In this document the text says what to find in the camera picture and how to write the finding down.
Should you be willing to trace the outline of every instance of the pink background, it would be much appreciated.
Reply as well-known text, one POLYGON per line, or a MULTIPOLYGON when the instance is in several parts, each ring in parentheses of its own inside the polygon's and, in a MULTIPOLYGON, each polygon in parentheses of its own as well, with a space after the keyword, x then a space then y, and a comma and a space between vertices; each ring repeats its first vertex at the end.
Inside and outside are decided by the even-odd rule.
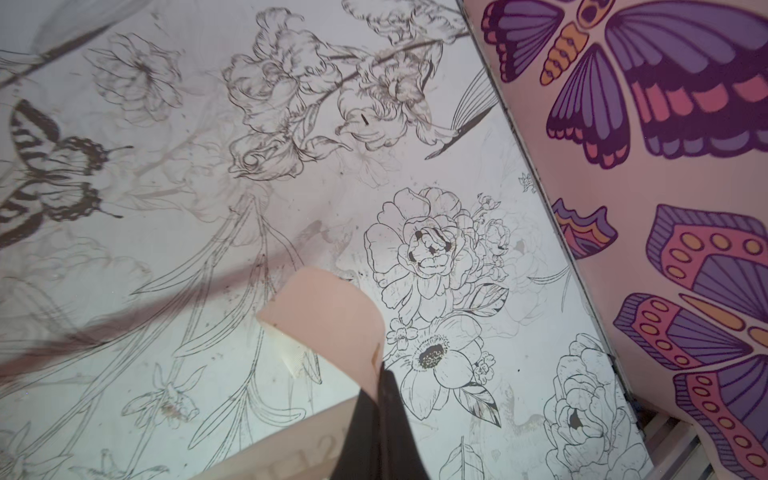
MULTIPOLYGON (((465 0, 465 9, 476 34, 480 32, 483 11, 488 3, 488 0, 465 0)), ((672 377, 679 372, 672 372, 656 363, 612 323, 624 299, 632 293, 652 293, 682 303, 678 293, 685 290, 665 279, 645 256, 645 243, 658 204, 749 215, 768 225, 768 154, 750 151, 730 159, 704 156, 681 157, 672 161, 649 154, 642 139, 640 119, 630 90, 619 64, 608 48, 605 48, 606 56, 617 72, 630 120, 631 141, 627 161, 611 170, 603 170, 587 162, 581 145, 548 137, 545 125, 549 112, 566 79, 573 72, 574 65, 547 86, 539 83, 539 77, 546 52, 560 29, 576 19, 580 2, 551 3, 565 11, 565 19, 558 33, 519 78, 508 84, 498 82, 498 85, 524 148, 538 171, 549 204, 562 197, 565 206, 576 210, 582 217, 606 206, 608 223, 618 232, 618 238, 612 245, 596 255, 579 260, 576 266, 586 282, 604 331, 618 354, 631 389, 636 395, 666 409, 671 415, 692 422, 675 405, 672 377)), ((589 31, 589 42, 581 55, 592 42, 599 41, 605 47, 603 28, 610 15, 640 3, 645 2, 617 0, 608 17, 589 31)), ((765 0, 730 0, 721 3, 768 16, 768 2, 765 0)), ((482 33, 477 37, 485 59, 498 81, 499 61, 495 46, 484 43, 482 33)), ((750 341, 746 330, 729 333, 755 346, 756 352, 759 353, 760 349, 766 352, 765 347, 750 341)), ((698 428, 707 454, 717 468, 717 453, 712 442, 697 423, 692 423, 698 428)), ((721 479, 737 478, 722 467, 717 469, 717 474, 721 479)))

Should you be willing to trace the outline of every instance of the butterfly sticker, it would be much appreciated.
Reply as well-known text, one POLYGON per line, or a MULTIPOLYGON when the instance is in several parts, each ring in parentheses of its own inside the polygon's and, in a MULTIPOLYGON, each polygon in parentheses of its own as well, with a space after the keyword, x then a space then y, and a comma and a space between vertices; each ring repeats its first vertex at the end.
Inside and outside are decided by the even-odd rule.
MULTIPOLYGON (((768 151, 768 21, 707 2, 648 2, 609 13, 615 0, 582 0, 560 29, 539 82, 575 64, 547 120, 551 138, 582 145, 604 169, 627 160, 630 128, 616 72, 603 45, 589 45, 604 22, 605 44, 624 73, 645 147, 656 156, 735 157, 768 151)), ((485 42, 496 46, 502 81, 514 81, 549 45, 564 11, 541 0, 498 0, 485 9, 485 42)))
POLYGON ((677 406, 710 435, 723 467, 768 478, 768 233, 744 215, 659 205, 646 243, 684 288, 624 300, 614 325, 673 378, 677 406))
POLYGON ((0 204, 0 248, 30 237, 45 218, 62 222, 102 211, 88 180, 112 151, 87 138, 62 139, 56 123, 26 100, 13 109, 11 136, 25 181, 0 204))

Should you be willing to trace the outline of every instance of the purple butterfly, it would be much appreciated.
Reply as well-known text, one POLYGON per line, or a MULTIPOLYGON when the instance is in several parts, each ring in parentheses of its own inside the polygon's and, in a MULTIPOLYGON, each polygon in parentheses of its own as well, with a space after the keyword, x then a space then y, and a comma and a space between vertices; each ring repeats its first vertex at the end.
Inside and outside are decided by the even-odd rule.
POLYGON ((624 300, 614 325, 673 378, 677 406, 712 438, 725 468, 768 478, 768 233, 757 219, 659 205, 650 263, 681 301, 624 300))
MULTIPOLYGON (((615 0, 582 0, 550 48, 540 83, 576 63, 547 120, 549 137, 581 144, 592 164, 624 163, 630 133, 624 96, 603 47, 589 34, 615 0)), ((498 0, 485 9, 485 42, 496 45, 503 82, 536 59, 564 19, 540 0, 498 0)), ((667 0, 627 7, 604 28, 624 73, 645 147, 667 159, 768 151, 768 21, 706 2, 667 0)))

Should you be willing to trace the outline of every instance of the black and white butterfly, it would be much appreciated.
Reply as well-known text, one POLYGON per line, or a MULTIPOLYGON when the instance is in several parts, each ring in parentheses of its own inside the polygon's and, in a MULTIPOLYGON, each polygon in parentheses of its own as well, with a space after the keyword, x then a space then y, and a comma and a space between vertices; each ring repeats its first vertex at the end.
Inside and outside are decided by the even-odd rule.
POLYGON ((101 211, 88 180, 111 151, 87 138, 61 138, 56 122, 26 100, 13 109, 11 137, 25 181, 0 204, 0 249, 30 237, 45 218, 62 222, 101 211))

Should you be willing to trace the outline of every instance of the pink surface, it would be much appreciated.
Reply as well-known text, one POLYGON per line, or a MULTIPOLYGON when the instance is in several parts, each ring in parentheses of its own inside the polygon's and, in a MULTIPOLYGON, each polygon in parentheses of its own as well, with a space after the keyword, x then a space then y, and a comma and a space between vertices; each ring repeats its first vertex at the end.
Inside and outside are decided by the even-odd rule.
MULTIPOLYGON (((690 291, 665 278, 668 275, 662 275, 657 271, 647 258, 646 242, 654 225, 658 205, 666 204, 707 212, 728 212, 753 217, 763 224, 768 224, 768 189, 765 184, 768 178, 768 154, 766 152, 753 149, 730 158, 704 155, 683 156, 668 160, 649 152, 644 144, 641 122, 648 124, 651 121, 667 120, 673 116, 688 118, 687 115, 691 117, 702 115, 702 111, 719 111, 723 109, 725 102, 729 99, 738 99, 739 96, 745 102, 760 105, 763 115, 768 115, 768 106, 754 103, 763 101, 766 97, 765 80, 757 75, 738 84, 732 82, 727 85, 731 91, 730 94, 723 84, 715 84, 709 90, 702 89, 698 92, 685 88, 685 85, 679 89, 670 88, 665 91, 658 84, 652 84, 650 87, 642 87, 637 82, 628 84, 617 57, 612 54, 605 41, 604 27, 617 12, 646 2, 617 0, 606 16, 607 21, 603 20, 600 25, 588 31, 590 38, 580 53, 579 59, 573 62, 559 78, 543 86, 540 83, 540 77, 548 51, 560 34, 561 28, 576 19, 579 8, 579 2, 564 3, 549 0, 546 3, 564 11, 564 20, 519 77, 510 83, 501 83, 497 47, 484 41, 481 28, 484 11, 489 3, 491 2, 488 0, 465 0, 465 9, 475 29, 478 43, 501 87, 502 95, 515 121, 515 127, 538 171, 549 203, 554 204, 557 199, 562 198, 564 205, 578 212, 581 217, 587 217, 605 206, 607 221, 617 231, 617 238, 613 243, 609 243, 603 247, 604 250, 596 254, 578 260, 576 264, 581 277, 586 282, 609 340, 617 350, 621 364, 627 372, 631 388, 637 395, 696 425, 700 436, 705 437, 707 453, 718 467, 719 478, 737 478, 733 472, 738 467, 726 470, 722 465, 717 465, 718 453, 713 443, 708 441, 709 438, 699 423, 676 404, 673 377, 680 371, 664 368, 635 341, 616 328, 613 322, 624 300, 632 293, 648 293, 670 299, 678 305, 699 313, 678 296, 679 293, 690 293, 690 291), (588 145, 588 151, 585 152, 583 145, 567 140, 572 137, 571 132, 565 131, 566 139, 559 140, 564 136, 563 133, 555 134, 550 131, 548 134, 546 127, 550 110, 558 99, 561 89, 568 77, 578 69, 579 60, 595 43, 601 45, 605 51, 605 57, 616 72, 629 121, 630 153, 623 164, 613 165, 606 161, 605 166, 612 167, 610 169, 588 163, 585 153, 593 157, 592 150, 596 151, 596 147, 588 145)), ((758 13, 763 17, 768 16, 768 3, 763 0, 732 0, 721 3, 758 13)), ((507 56, 511 55, 508 46, 502 46, 502 48, 506 49, 507 56)), ((768 69, 768 66, 759 63, 753 66, 763 73, 768 69)), ((736 236, 744 235, 742 232, 732 232, 736 236)), ((665 250, 663 255, 666 259, 664 262, 667 262, 669 250, 665 250)), ((768 253, 763 251, 755 256, 755 261, 765 265, 768 263, 767 255, 768 253)), ((700 264, 703 261, 702 258, 695 261, 700 264)), ((749 318, 747 315, 740 314, 740 316, 747 323, 768 328, 765 323, 749 318)), ((753 341, 746 334, 746 330, 742 332, 723 330, 752 346, 753 354, 768 353, 768 349, 753 341)), ((740 463, 748 467, 745 467, 747 473, 739 474, 742 478, 768 478, 767 467, 748 463, 743 452, 737 453, 737 456, 740 458, 740 463)))

